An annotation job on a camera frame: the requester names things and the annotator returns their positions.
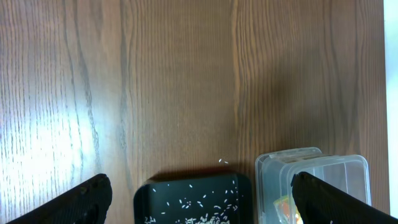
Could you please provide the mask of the yellow green wrapper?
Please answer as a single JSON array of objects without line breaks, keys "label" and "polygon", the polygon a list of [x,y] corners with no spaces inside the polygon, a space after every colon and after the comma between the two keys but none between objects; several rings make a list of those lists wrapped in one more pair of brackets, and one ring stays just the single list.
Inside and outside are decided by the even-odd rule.
[{"label": "yellow green wrapper", "polygon": [[301,214],[292,197],[288,195],[282,196],[275,200],[273,205],[281,223],[303,224]]}]

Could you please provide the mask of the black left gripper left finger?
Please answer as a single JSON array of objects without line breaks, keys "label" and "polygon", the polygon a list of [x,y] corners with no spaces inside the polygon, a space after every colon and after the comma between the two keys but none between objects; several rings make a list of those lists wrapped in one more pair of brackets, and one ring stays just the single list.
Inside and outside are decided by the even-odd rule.
[{"label": "black left gripper left finger", "polygon": [[110,179],[97,174],[9,224],[104,224],[112,197]]}]

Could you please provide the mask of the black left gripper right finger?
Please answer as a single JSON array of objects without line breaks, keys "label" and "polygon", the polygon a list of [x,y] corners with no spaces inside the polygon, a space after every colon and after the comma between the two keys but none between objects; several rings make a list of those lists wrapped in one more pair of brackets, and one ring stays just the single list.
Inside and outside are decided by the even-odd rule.
[{"label": "black left gripper right finger", "polygon": [[295,174],[292,195],[304,223],[387,223],[397,219],[309,174]]}]

